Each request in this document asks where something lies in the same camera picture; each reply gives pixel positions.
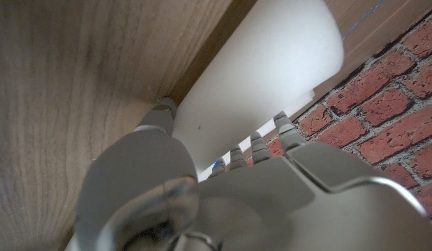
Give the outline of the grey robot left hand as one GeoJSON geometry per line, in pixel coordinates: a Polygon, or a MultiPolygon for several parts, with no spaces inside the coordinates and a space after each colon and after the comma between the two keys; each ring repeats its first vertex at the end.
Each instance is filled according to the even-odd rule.
{"type": "Polygon", "coordinates": [[[208,179],[172,135],[177,107],[154,105],[91,164],[68,250],[432,250],[432,223],[403,186],[336,147],[306,142],[284,113],[285,152],[251,135],[208,179]]]}

